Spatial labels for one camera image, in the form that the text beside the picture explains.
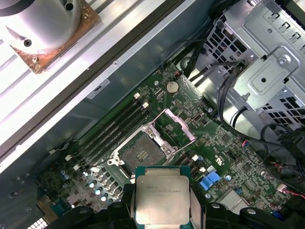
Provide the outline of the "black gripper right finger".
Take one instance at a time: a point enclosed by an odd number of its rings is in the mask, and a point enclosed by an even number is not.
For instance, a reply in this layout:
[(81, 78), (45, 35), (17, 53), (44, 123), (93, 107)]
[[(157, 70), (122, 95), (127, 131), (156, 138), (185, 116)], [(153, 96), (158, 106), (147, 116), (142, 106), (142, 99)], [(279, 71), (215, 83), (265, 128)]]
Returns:
[(266, 212), (246, 207), (235, 214), (224, 205), (209, 202), (199, 188), (190, 185), (191, 219), (196, 229), (292, 229), (293, 226)]

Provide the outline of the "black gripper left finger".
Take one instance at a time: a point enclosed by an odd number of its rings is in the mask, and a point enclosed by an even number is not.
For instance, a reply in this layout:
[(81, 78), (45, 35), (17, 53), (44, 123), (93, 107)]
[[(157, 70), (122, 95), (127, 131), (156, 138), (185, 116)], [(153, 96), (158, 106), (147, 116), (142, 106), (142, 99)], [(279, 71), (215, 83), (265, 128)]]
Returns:
[(95, 212), (90, 207), (77, 207), (70, 211), (69, 229), (135, 229), (131, 214), (135, 184), (126, 184), (121, 201), (111, 203), (106, 209)]

